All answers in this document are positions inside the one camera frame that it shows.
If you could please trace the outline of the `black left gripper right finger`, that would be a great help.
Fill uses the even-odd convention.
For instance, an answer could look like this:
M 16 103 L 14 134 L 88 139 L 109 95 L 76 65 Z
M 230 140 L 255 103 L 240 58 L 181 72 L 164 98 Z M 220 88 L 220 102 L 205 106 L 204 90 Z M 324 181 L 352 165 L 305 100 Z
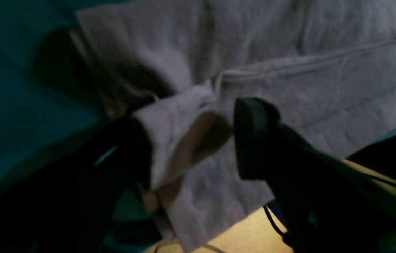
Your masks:
M 366 174 L 313 148 L 261 99 L 233 116 L 240 178 L 267 183 L 295 253 L 396 253 L 396 197 Z

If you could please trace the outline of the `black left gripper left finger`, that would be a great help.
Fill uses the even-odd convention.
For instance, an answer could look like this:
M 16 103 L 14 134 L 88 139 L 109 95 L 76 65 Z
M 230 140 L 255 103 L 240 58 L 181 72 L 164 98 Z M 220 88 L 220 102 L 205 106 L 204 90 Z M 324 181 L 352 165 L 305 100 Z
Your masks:
M 151 151 L 125 116 L 0 192 L 0 253 L 101 253 L 121 195 L 149 183 Z

